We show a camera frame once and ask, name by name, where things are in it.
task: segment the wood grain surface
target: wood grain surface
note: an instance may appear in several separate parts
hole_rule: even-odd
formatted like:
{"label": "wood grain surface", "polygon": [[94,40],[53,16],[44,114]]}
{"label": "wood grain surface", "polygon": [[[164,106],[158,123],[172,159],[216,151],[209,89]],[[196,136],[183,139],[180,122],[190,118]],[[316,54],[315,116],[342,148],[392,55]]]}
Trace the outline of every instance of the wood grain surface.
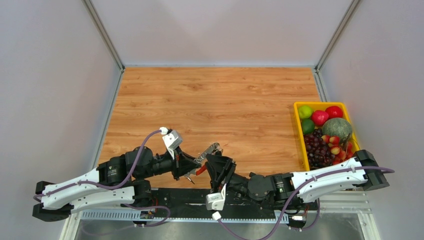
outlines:
{"label": "wood grain surface", "polygon": [[[319,100],[310,68],[126,68],[99,163],[164,126],[182,135],[181,149],[192,156],[220,143],[244,176],[302,171],[293,103]],[[160,134],[147,147],[166,151]],[[193,177],[195,185],[171,173],[148,180],[152,187],[210,187],[207,172]]]}

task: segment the white cable clip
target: white cable clip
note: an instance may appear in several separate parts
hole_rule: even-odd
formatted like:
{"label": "white cable clip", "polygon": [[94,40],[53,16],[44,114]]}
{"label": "white cable clip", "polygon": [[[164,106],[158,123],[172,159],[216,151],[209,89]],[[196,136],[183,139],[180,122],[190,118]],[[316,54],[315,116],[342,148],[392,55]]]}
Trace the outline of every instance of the white cable clip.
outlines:
{"label": "white cable clip", "polygon": [[219,211],[214,212],[214,213],[212,214],[212,219],[213,219],[213,220],[215,220],[215,221],[217,221],[217,220],[221,219],[221,214],[220,214],[220,212],[219,212]]}
{"label": "white cable clip", "polygon": [[168,134],[168,128],[166,128],[164,126],[159,127],[159,130],[160,130],[160,134],[162,134],[162,135]]}

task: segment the cantaloupe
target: cantaloupe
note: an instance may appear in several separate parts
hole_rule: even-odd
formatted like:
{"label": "cantaloupe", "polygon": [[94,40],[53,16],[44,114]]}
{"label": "cantaloupe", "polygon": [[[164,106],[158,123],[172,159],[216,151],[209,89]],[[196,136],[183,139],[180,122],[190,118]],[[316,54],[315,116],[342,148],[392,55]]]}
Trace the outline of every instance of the cantaloupe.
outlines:
{"label": "cantaloupe", "polygon": [[324,135],[338,136],[340,142],[348,140],[352,136],[353,130],[351,124],[341,118],[335,117],[328,119],[322,126],[322,133]]}

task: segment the fruit basket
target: fruit basket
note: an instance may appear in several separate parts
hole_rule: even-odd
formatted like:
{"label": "fruit basket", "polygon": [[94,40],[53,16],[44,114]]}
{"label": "fruit basket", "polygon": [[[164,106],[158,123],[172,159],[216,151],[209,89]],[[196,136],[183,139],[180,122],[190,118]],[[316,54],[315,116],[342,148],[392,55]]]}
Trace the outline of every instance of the fruit basket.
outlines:
{"label": "fruit basket", "polygon": [[[306,171],[310,171],[311,166],[310,166],[310,163],[308,161],[308,154],[309,153],[307,152],[307,149],[306,149],[307,145],[305,144],[305,138],[304,138],[304,134],[303,134],[303,131],[302,131],[302,124],[301,124],[302,120],[300,118],[300,113],[299,113],[299,108],[302,107],[302,106],[309,106],[313,111],[317,111],[317,110],[325,111],[328,107],[337,106],[343,112],[343,115],[342,115],[341,118],[345,119],[349,123],[351,121],[349,119],[348,111],[346,110],[345,105],[341,102],[297,101],[297,102],[294,103],[294,118],[295,118],[295,121],[296,121],[297,132],[299,134],[299,139],[300,139],[300,145],[301,145],[301,151],[302,151],[301,154],[302,154],[302,160],[303,160],[302,164],[303,164],[303,167]],[[314,132],[312,134],[315,134],[316,132],[319,132],[319,131],[322,132],[322,130],[314,130]],[[349,142],[349,145],[351,147],[350,152],[354,153],[354,152],[356,152],[360,149],[358,144],[357,144],[357,139],[355,137],[355,133],[353,131],[352,131],[351,137],[349,138],[348,142]]]}

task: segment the lime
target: lime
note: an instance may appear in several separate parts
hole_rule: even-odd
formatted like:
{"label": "lime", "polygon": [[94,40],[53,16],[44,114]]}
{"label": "lime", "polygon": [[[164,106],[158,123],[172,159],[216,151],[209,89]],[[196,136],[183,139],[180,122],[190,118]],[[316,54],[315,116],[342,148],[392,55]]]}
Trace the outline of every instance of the lime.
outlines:
{"label": "lime", "polygon": [[314,113],[314,110],[312,109],[312,107],[308,105],[303,105],[299,107],[297,111],[299,112],[300,119],[308,119]]}
{"label": "lime", "polygon": [[302,133],[304,135],[312,133],[315,129],[314,122],[309,118],[303,120],[300,125],[302,126]]}

